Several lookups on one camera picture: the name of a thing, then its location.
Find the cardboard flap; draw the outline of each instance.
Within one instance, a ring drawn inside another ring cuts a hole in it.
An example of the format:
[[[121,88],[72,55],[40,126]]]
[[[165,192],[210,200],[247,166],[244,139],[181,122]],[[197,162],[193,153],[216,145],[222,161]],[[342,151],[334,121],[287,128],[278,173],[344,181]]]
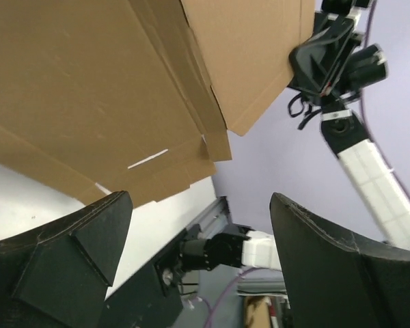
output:
[[[90,204],[94,203],[96,200],[104,198],[104,196],[106,196],[106,195],[107,195],[107,193],[104,193],[98,187],[93,185],[93,186],[91,186],[91,188],[84,191],[83,193],[81,193],[76,198],[78,200],[80,200],[83,204],[90,205]]]
[[[132,175],[114,178],[105,182],[105,187],[112,190],[126,190],[131,195],[134,206],[141,206],[148,202],[166,199],[190,187],[191,184],[212,176],[216,172],[215,165],[209,159],[195,158],[186,163],[180,163],[153,176],[134,179]],[[82,202],[89,204],[97,195],[86,194]]]
[[[170,148],[167,151],[160,152],[156,156],[151,156],[145,161],[140,161],[128,167],[125,172],[118,172],[118,178],[105,182],[101,180],[100,183],[109,190],[122,189],[122,179],[127,176],[129,181],[138,181],[146,176],[155,176],[159,172],[186,163],[192,159],[209,160],[208,149],[204,140],[197,137],[182,145]]]
[[[0,164],[79,198],[94,182],[0,127]]]
[[[231,159],[226,124],[179,1],[130,1],[146,33],[170,72],[197,127],[207,139],[214,161]]]
[[[314,0],[181,0],[228,129],[244,135],[292,78]]]
[[[271,317],[267,298],[263,296],[245,297],[245,328],[270,328]]]
[[[0,127],[94,182],[201,137],[135,12],[120,0],[0,1]],[[26,174],[40,161],[10,167]],[[29,176],[66,190],[51,181],[61,169],[40,176],[50,165]],[[82,191],[70,188],[69,195]]]

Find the lavender wall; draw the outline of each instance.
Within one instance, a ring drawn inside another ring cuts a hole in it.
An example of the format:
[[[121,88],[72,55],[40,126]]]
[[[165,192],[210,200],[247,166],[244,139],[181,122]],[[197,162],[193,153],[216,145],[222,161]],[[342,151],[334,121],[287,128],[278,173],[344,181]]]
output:
[[[410,190],[410,0],[379,0],[370,42],[388,58],[389,78],[368,87],[369,125]],[[366,16],[361,19],[363,30]],[[381,240],[371,219],[313,120],[298,131],[285,91],[244,137],[230,135],[233,161],[218,164],[219,195],[227,195],[236,222],[271,232],[269,200],[275,191],[358,233]]]

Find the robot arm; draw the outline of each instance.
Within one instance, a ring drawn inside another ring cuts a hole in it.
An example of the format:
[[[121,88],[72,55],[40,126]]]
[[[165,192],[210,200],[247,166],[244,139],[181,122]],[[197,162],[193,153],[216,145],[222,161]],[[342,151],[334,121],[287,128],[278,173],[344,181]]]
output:
[[[371,142],[355,114],[334,123],[325,119],[325,115],[322,119],[325,141],[380,230],[392,245],[410,250],[410,200],[377,145]],[[352,126],[345,124],[349,120]],[[344,127],[343,131],[336,129],[338,124]]]
[[[387,77],[386,58],[378,45],[355,51],[363,38],[355,32],[359,12],[371,3],[323,1],[313,37],[290,55],[295,78],[289,87],[300,91],[298,99],[308,105],[299,129],[320,114],[325,141],[376,224],[390,244],[410,250],[410,199],[364,124],[347,107],[360,99],[363,88]]]
[[[211,239],[185,241],[180,247],[181,269],[211,271],[220,264],[281,270],[275,238],[242,225],[229,225]]]

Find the white robot arm segment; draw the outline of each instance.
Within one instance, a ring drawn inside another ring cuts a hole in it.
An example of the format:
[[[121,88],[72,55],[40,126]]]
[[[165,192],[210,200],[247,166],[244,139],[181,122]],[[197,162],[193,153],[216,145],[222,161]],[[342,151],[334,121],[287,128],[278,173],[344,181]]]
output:
[[[261,231],[249,231],[249,240],[243,242],[243,266],[281,271],[275,238]]]
[[[389,242],[410,250],[410,200],[369,139],[338,153],[338,160]]]

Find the screw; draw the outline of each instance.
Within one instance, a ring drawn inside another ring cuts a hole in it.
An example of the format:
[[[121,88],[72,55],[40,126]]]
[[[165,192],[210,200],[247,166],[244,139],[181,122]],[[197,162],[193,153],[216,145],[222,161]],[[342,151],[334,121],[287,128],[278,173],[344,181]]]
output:
[[[169,269],[165,269],[163,271],[163,281],[167,286],[170,286],[170,284],[172,283],[173,273]]]

